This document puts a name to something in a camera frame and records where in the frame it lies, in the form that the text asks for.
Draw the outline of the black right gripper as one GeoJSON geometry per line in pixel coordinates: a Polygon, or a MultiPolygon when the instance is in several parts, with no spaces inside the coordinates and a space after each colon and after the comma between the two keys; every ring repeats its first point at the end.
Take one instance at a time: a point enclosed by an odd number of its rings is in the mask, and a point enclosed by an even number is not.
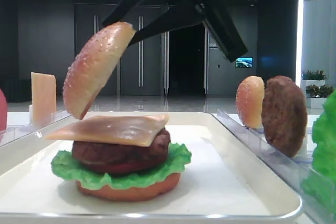
{"type": "MultiPolygon", "coordinates": [[[[132,8],[143,0],[121,0],[112,13],[102,22],[108,26],[120,21],[132,8]]],[[[138,31],[129,47],[165,32],[191,27],[203,23],[211,32],[219,49],[227,60],[234,62],[248,52],[229,14],[224,0],[182,0],[171,6],[148,25],[142,27],[142,16],[134,15],[132,24],[138,31]]]]}

